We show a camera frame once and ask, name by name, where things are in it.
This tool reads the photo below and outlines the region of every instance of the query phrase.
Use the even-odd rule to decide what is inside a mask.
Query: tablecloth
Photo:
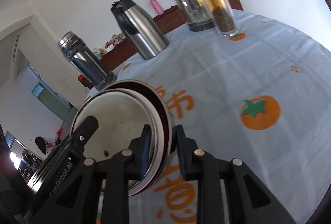
[[[331,183],[331,53],[276,20],[234,15],[234,38],[182,25],[155,58],[135,54],[115,72],[154,87],[199,148],[243,159],[302,224]],[[130,197],[130,223],[196,221],[196,183],[184,182],[177,164]]]

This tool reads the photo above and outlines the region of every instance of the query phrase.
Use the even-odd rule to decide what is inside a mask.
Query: orange star print
[[[240,118],[243,124],[252,130],[264,130],[274,125],[281,114],[279,103],[275,98],[262,95],[251,100],[244,100]]]
[[[297,67],[297,66],[294,67],[294,66],[291,65],[290,68],[291,68],[291,71],[292,71],[292,72],[297,72],[297,73],[299,73],[299,70],[298,70],[298,67]]]

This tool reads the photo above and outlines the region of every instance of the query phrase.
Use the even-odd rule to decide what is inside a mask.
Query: green door
[[[51,93],[42,84],[38,84],[37,87],[32,91],[32,93],[60,119],[66,119],[71,108],[61,102],[56,95]]]

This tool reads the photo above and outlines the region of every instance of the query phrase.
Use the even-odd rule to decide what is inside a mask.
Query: window
[[[32,94],[38,98],[41,92],[43,91],[43,89],[44,87],[41,84],[38,84],[32,91]]]
[[[7,131],[5,134],[5,138],[6,138],[8,147],[11,149],[13,146],[13,143],[15,141],[15,137],[10,132]]]

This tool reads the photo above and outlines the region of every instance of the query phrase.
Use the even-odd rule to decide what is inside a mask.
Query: kettle base
[[[208,29],[214,28],[215,25],[211,21],[209,23],[202,24],[202,25],[201,24],[197,24],[197,23],[188,24],[188,27],[190,28],[190,31],[191,32],[200,32],[200,31],[204,31],[204,30],[208,30]]]

